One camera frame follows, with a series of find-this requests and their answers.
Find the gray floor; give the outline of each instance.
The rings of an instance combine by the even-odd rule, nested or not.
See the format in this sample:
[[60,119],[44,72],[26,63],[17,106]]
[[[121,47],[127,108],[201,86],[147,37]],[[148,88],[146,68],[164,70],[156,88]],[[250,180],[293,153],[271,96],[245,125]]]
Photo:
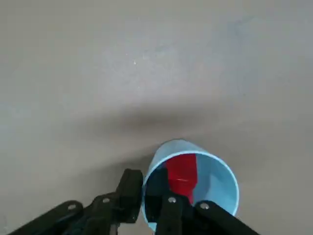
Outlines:
[[180,137],[234,170],[248,225],[312,234],[312,7],[1,0],[0,234],[90,203]]

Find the plastic cup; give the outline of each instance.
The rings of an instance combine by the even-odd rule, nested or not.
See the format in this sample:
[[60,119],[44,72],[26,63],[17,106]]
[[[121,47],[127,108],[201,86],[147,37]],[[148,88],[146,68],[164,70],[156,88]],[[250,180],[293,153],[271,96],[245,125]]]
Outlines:
[[[148,173],[143,181],[143,200],[141,210],[145,213],[144,194],[147,181],[152,172],[165,161],[182,154],[196,154],[198,182],[193,190],[194,204],[198,201],[213,201],[232,215],[235,215],[239,205],[239,186],[234,173],[220,158],[185,140],[171,140],[164,143],[155,153]],[[157,224],[148,223],[155,231]]]

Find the screw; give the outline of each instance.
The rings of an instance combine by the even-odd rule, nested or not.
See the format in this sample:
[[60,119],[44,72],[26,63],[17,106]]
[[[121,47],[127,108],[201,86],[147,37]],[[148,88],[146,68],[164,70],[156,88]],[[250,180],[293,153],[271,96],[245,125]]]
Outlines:
[[75,209],[76,208],[76,205],[75,204],[71,204],[71,205],[69,205],[68,207],[67,207],[67,209],[69,209],[69,210],[73,210],[73,209]]
[[107,197],[102,200],[103,203],[108,203],[109,201],[110,201],[110,199]]
[[168,199],[168,201],[169,201],[170,203],[176,203],[176,198],[170,197],[170,198]]
[[200,207],[201,207],[201,209],[204,209],[204,210],[207,210],[207,209],[210,208],[209,205],[206,204],[205,202],[202,202],[202,203],[200,204]]

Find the red block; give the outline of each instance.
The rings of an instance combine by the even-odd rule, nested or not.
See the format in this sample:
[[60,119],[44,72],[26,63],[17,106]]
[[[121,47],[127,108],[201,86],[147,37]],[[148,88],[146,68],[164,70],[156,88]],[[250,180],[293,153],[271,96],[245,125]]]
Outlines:
[[196,155],[179,155],[167,160],[165,164],[171,191],[188,197],[192,204],[192,192],[198,181]]

